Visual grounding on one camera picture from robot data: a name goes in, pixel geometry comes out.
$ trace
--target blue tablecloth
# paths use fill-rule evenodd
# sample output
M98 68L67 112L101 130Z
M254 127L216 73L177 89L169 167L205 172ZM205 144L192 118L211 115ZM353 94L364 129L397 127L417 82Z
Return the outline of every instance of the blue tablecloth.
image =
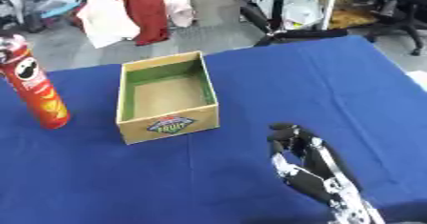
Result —
M390 221L427 220L427 94L360 37L206 57L221 128L126 146L119 65L50 74L72 121L39 127L0 84L0 223L319 223L270 165L268 124L328 140Z

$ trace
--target white cloth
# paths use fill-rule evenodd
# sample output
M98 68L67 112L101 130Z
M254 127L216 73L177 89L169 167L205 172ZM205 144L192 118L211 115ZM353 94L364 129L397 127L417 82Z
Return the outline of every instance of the white cloth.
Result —
M97 49L123 39L134 39L140 32L126 13L123 0L88 0L77 17Z
M187 28L194 20L191 0L163 0L166 12L178 27Z

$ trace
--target fruit box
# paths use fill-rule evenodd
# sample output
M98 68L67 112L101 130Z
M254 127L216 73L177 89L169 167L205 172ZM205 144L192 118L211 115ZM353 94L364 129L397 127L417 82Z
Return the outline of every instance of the fruit box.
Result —
M219 127L202 53L123 64L116 124L127 144Z

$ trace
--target chair leg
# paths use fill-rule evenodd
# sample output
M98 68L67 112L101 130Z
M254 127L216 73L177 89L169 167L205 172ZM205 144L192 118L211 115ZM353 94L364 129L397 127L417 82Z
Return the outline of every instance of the chair leg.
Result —
M394 30L400 30L400 29L402 29L402 26L403 26L403 24L401 24L401 23L396 23L396 24L391 25L391 26L384 26L384 27L381 27L381 28L375 29L374 31L369 32L365 36L365 38L368 39L369 42L375 43L376 39L379 36L387 34L387 33L392 32Z
M416 48L411 54L413 56L420 56L422 48L424 48L424 43L422 42L417 29L412 25L402 27L402 29L407 31L409 35L414 39L414 42L416 43Z

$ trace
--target red cloth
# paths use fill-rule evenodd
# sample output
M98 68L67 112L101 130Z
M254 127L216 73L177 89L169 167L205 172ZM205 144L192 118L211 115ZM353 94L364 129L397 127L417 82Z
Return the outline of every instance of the red cloth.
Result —
M126 12L141 28L136 45L148 45L169 38L166 7L163 0L124 0Z

